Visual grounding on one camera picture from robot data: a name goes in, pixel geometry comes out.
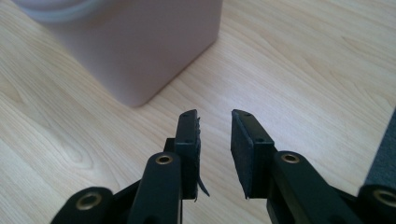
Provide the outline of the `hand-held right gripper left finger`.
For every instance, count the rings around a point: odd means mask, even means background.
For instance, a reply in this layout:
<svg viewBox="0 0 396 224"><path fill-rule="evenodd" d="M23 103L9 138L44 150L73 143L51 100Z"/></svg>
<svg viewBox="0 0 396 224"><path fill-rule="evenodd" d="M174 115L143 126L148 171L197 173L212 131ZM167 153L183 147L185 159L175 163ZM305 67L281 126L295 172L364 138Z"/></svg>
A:
<svg viewBox="0 0 396 224"><path fill-rule="evenodd" d="M168 138L164 151L176 153L181 160L182 198L197 200L198 189L209 196L200 177L200 118L196 109L183 112L177 122L176 136Z"/></svg>

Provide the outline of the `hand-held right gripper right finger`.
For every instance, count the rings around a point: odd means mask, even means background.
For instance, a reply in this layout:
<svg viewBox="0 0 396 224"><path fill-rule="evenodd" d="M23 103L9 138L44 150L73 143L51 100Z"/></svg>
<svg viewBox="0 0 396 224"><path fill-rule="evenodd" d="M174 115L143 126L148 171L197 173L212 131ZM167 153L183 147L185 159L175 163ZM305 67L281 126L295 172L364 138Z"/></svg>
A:
<svg viewBox="0 0 396 224"><path fill-rule="evenodd" d="M232 111L231 152L246 199L268 197L275 142L250 113Z"/></svg>

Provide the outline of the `pale pink plastic container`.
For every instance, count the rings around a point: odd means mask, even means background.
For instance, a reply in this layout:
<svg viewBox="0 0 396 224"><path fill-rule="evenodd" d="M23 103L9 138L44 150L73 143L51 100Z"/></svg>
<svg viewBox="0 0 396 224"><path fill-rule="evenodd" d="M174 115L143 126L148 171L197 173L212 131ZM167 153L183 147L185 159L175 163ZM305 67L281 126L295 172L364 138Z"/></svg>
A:
<svg viewBox="0 0 396 224"><path fill-rule="evenodd" d="M119 102L151 99L217 39L222 0L11 0Z"/></svg>

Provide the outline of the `dark grey foam pad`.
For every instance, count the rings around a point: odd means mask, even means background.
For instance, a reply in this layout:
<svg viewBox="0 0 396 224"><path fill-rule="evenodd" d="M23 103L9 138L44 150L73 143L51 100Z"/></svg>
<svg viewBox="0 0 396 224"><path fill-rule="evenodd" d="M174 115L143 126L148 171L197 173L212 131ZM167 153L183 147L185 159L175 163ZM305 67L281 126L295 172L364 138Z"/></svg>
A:
<svg viewBox="0 0 396 224"><path fill-rule="evenodd" d="M396 189L396 109L375 154L365 183Z"/></svg>

